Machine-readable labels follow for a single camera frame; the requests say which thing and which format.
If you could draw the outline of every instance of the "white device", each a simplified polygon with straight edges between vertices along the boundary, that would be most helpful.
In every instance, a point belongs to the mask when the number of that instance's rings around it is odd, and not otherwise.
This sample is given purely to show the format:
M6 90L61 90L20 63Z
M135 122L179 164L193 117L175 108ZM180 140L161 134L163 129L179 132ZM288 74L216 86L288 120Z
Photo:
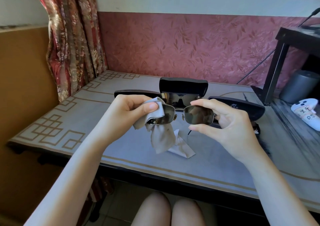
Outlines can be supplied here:
M316 131L320 131L320 118L314 111L314 108L317 106L317 104L317 99L303 99L291 106L291 110L310 127Z

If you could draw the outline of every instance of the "leaf pattern wallpaper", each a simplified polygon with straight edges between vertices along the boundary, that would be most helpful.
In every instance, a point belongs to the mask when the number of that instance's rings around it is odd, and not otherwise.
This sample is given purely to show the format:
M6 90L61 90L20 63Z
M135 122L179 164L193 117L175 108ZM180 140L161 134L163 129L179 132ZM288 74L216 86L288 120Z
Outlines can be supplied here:
M235 84L275 46L280 27L300 17L98 12L110 70ZM307 24L318 24L312 18ZM290 47L277 88L307 54ZM264 84L272 56L240 84Z

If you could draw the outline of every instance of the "folded cloth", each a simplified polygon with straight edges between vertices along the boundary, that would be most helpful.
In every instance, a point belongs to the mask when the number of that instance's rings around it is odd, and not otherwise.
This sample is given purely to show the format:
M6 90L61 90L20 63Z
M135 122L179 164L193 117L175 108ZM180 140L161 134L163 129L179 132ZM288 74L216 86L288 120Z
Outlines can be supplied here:
M178 135L179 129L174 131L174 135L176 137L176 143L173 147L169 148L169 152L178 154L185 158L190 158L196 153L191 149L191 147L186 144L186 142Z
M166 103L162 99L156 97L144 103L150 102L156 102L158 104L158 109L137 120L133 125L134 129L138 130L145 125L147 131L151 131L151 145L157 154L170 151L185 158L190 158L195 155L194 151L178 135L179 129L174 131L170 123L165 125L147 124L151 119L165 116L162 104Z

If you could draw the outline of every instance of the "black sunglasses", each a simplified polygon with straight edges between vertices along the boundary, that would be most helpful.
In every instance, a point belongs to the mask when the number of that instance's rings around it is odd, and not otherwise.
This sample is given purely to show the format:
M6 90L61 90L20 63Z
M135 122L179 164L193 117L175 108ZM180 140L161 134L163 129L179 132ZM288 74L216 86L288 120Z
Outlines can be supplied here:
M198 94L178 94L178 93L161 93L162 99L168 105L172 105L177 108L184 108L190 106L190 102L200 99Z
M151 119L147 124L164 125L169 124L177 118L176 110L183 111L182 119L191 125L206 124L210 125L214 121L214 112L212 109L202 107L199 105L190 105L184 109L177 109L171 105L163 104L164 116L160 118Z

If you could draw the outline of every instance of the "floral curtain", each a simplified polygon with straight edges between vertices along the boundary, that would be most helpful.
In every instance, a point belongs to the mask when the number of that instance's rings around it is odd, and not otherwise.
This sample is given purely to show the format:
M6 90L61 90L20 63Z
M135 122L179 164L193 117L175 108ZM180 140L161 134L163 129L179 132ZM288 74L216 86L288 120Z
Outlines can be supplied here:
M49 15L47 62L59 101L107 69L96 0L40 0Z

